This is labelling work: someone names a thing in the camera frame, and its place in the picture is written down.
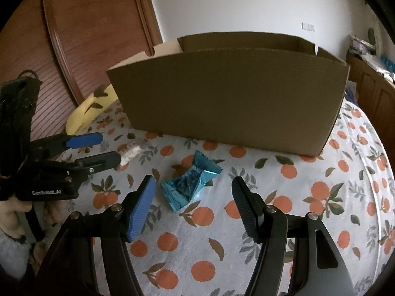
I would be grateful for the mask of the left hand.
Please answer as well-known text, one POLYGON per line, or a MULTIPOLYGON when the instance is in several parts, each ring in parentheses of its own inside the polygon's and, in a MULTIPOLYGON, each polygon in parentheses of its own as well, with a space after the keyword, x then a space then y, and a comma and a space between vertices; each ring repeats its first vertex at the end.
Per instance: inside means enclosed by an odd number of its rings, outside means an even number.
POLYGON ((12 196, 6 201, 1 201, 1 230, 14 239, 26 236, 29 230, 24 214, 33 208, 38 216, 39 224, 43 224, 43 228, 63 223, 70 214, 68 201, 32 203, 20 201, 12 196))

